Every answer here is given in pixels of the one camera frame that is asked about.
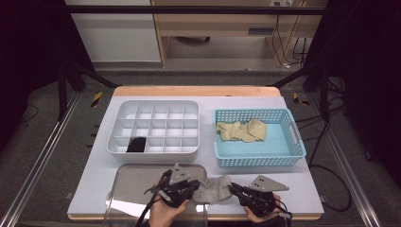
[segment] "yellow tape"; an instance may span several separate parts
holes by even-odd
[[[91,104],[91,107],[92,107],[92,108],[94,108],[94,107],[97,106],[97,103],[99,102],[99,100],[100,100],[102,94],[103,94],[102,92],[96,93],[96,95],[95,95],[95,97],[94,97],[94,100],[92,101],[92,104]]]
[[[294,93],[294,102],[295,102],[295,103],[303,104],[304,106],[309,106],[309,102],[308,102],[308,101],[301,101],[301,100],[298,98],[298,94],[296,94],[296,93]]]

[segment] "beige cloth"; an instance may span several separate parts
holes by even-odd
[[[216,133],[219,133],[222,141],[242,140],[244,142],[264,141],[267,125],[258,119],[251,119],[246,124],[236,121],[233,124],[218,122]]]

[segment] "white table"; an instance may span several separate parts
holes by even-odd
[[[121,103],[126,100],[194,100],[200,106],[200,146],[192,164],[202,165],[209,178],[229,175],[232,182],[248,185],[259,174],[289,186],[289,191],[275,192],[286,204],[294,219],[317,219],[323,207],[305,159],[291,167],[259,167],[223,169],[218,167],[214,153],[213,110],[219,108],[286,108],[281,96],[122,96],[116,91],[100,125],[91,155],[80,179],[78,189],[68,209],[70,219],[103,219],[105,200],[112,190],[116,170],[124,163],[117,162],[107,150],[107,141]],[[209,220],[246,219],[237,197],[210,205]]]

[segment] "white sorting tray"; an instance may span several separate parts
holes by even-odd
[[[135,138],[145,147],[127,152]],[[113,124],[108,151],[122,163],[190,163],[200,144],[200,109],[191,100],[127,100]]]

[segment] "black cable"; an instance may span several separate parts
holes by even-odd
[[[327,172],[333,174],[333,175],[334,175],[337,179],[339,179],[339,181],[344,185],[344,188],[345,188],[345,190],[347,191],[347,194],[348,194],[348,202],[347,202],[346,206],[343,207],[343,208],[337,208],[337,207],[331,206],[331,205],[327,204],[326,202],[323,202],[323,205],[326,206],[327,208],[332,209],[332,210],[337,211],[337,212],[344,212],[344,211],[347,211],[347,210],[351,207],[351,205],[352,205],[352,195],[351,195],[351,191],[350,191],[350,189],[348,188],[348,186],[347,186],[347,184],[345,183],[345,181],[341,178],[341,176],[339,176],[336,172],[334,172],[333,170],[331,170],[331,169],[328,168],[328,167],[324,167],[324,166],[319,166],[319,165],[313,164],[313,165],[310,165],[310,166],[309,166],[309,169],[312,168],[312,167],[321,168],[321,169],[324,169],[324,170],[326,170]]]
[[[278,28],[279,20],[280,20],[280,15],[277,15],[276,26],[275,26],[275,30],[274,30],[274,31],[277,31],[277,36],[278,36],[278,40],[280,41],[281,50],[282,50],[282,52],[283,52],[284,60],[287,61],[288,64],[298,63],[298,62],[294,62],[294,61],[289,61],[289,60],[286,58],[286,52],[284,51],[283,41],[281,40],[280,30],[279,30],[279,28]],[[272,41],[272,45],[273,45],[273,47],[274,47],[274,32],[273,32],[273,35],[271,36],[271,41]]]
[[[315,139],[319,139],[319,137],[307,138],[307,139],[303,139],[303,141],[315,140]]]
[[[302,55],[301,55],[301,63],[302,63],[302,68],[304,67],[304,61],[305,61],[305,57],[304,57],[304,55],[305,54],[307,54],[307,53],[305,53],[305,46],[306,46],[306,43],[307,43],[307,38],[304,38],[304,46],[303,46],[303,48],[302,48]]]
[[[295,49],[296,49],[296,47],[297,47],[297,45],[298,45],[298,41],[299,41],[299,40],[300,40],[300,38],[298,37],[297,40],[295,41],[294,47],[292,48],[292,58],[293,58],[294,60],[299,60],[299,59],[295,58],[295,54],[298,54],[298,53],[295,53]]]
[[[331,80],[328,81],[328,88],[330,91],[335,92],[339,95],[345,94],[345,90],[342,87],[340,87],[337,83],[335,83]]]
[[[288,209],[287,209],[287,206],[282,202],[282,201],[280,201],[280,200],[277,200],[276,198],[274,198],[276,201],[278,201],[278,202],[280,202],[280,204],[282,204],[283,206],[284,206],[284,210],[282,210],[282,211],[285,211],[285,212],[288,212]]]
[[[154,186],[154,188],[158,189],[158,190],[153,191],[153,195],[152,195],[150,201],[148,202],[147,206],[145,207],[144,211],[142,212],[141,217],[139,217],[139,219],[136,221],[135,227],[140,227],[142,225],[142,222],[144,221],[146,213],[148,212],[150,207],[153,205],[153,203],[156,202],[155,198],[156,198],[157,194],[159,193],[160,186],[162,185],[162,182],[165,180],[165,178],[166,178],[166,172],[162,175],[162,177],[160,178],[160,180],[157,183],[157,185]]]
[[[329,100],[328,100],[328,104],[329,105],[331,105],[332,103],[332,101],[333,100],[335,100],[335,99],[341,99],[341,100],[343,100],[343,97],[342,96],[334,96],[334,97],[332,97],[332,98],[330,98]]]
[[[333,174],[337,179],[340,180],[340,182],[342,183],[342,185],[344,186],[344,188],[345,188],[345,190],[347,191],[347,194],[348,194],[347,205],[345,207],[343,207],[343,208],[337,208],[337,207],[331,206],[331,205],[329,205],[327,203],[323,203],[323,205],[326,206],[329,209],[334,210],[334,211],[344,212],[344,211],[347,211],[351,207],[351,204],[352,204],[352,196],[351,196],[351,192],[350,192],[347,184],[345,183],[345,181],[336,172],[334,172],[333,170],[329,169],[328,167],[312,164],[313,163],[313,159],[314,159],[315,154],[316,154],[316,151],[318,150],[318,146],[319,146],[319,144],[320,144],[320,142],[321,142],[321,140],[323,138],[323,135],[327,132],[329,126],[330,126],[330,122],[326,122],[324,124],[323,130],[321,131],[321,134],[318,137],[318,141],[316,142],[315,148],[313,149],[312,156],[310,157],[308,167],[309,167],[309,169],[312,168],[312,167],[318,167],[318,168],[324,169],[324,170],[328,171],[329,173]]]
[[[336,112],[336,111],[338,111],[338,110],[340,110],[340,109],[342,109],[342,108],[344,108],[344,107],[345,107],[344,105],[340,105],[339,107],[330,109],[329,112],[333,114],[334,112]],[[321,117],[322,117],[322,115],[319,114],[319,115],[311,116],[311,117],[308,117],[308,118],[296,120],[295,122],[296,122],[296,123],[300,123],[300,122],[309,121],[309,120],[312,120],[312,119],[315,119],[315,118],[319,118],[319,119],[320,119]]]
[[[280,3],[279,2],[274,2],[274,5],[276,7],[280,7]],[[287,61],[288,64],[297,63],[297,62],[291,62],[291,61],[287,60],[287,58],[286,58],[286,53],[284,51],[283,41],[281,40],[280,31],[279,31],[279,28],[278,28],[279,20],[280,20],[280,15],[277,14],[276,25],[275,25],[274,31],[273,31],[273,33],[271,35],[271,45],[273,47],[274,53],[276,54],[277,60],[279,61],[280,65],[283,65],[283,63],[281,62],[280,58],[278,57],[277,50],[275,49],[275,46],[274,46],[274,35],[275,35],[276,31],[277,31],[277,35],[278,35],[278,38],[279,38],[279,41],[280,41],[280,45],[281,45],[281,50],[283,51],[284,60]]]
[[[22,120],[22,121],[20,122],[20,124],[26,123],[26,122],[32,120],[32,119],[38,114],[38,112],[39,112],[39,108],[38,108],[38,107],[36,107],[36,106],[34,106],[34,105],[27,105],[27,106],[28,106],[28,107],[33,107],[33,108],[36,110],[36,112],[35,112],[35,114],[34,114],[33,116],[31,116],[29,119],[27,119],[27,120]]]
[[[310,123],[308,123],[306,125],[303,125],[302,127],[299,127],[298,130],[301,130],[301,129],[307,127],[307,126],[313,125],[313,124],[315,124],[316,122],[318,122],[320,120],[321,120],[321,115],[319,115],[319,117],[316,120],[314,120],[314,121],[312,121],[312,122],[310,122]]]

